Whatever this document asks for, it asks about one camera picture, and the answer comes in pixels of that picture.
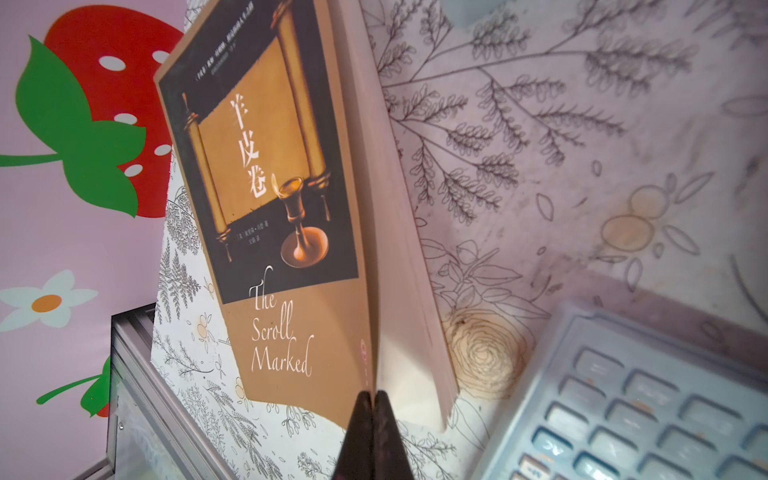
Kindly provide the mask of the brown Scroll Marked book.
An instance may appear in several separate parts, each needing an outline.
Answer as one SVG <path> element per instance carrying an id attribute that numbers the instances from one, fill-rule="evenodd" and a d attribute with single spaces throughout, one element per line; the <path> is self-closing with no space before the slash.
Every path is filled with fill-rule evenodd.
<path id="1" fill-rule="evenodd" d="M 210 1 L 155 82 L 246 398 L 345 425 L 458 395 L 362 10 Z"/>

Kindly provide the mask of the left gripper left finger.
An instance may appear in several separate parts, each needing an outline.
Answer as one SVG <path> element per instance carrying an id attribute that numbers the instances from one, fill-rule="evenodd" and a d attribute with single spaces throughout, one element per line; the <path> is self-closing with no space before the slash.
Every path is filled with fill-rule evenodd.
<path id="1" fill-rule="evenodd" d="M 373 461 L 373 407 L 368 391 L 358 394 L 332 480 L 371 480 Z"/>

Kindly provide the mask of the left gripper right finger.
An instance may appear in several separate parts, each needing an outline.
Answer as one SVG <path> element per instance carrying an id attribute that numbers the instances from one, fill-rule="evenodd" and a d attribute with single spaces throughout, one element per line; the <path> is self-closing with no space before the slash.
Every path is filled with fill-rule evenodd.
<path id="1" fill-rule="evenodd" d="M 414 480 L 389 396 L 378 391 L 373 406 L 373 478 Z"/>

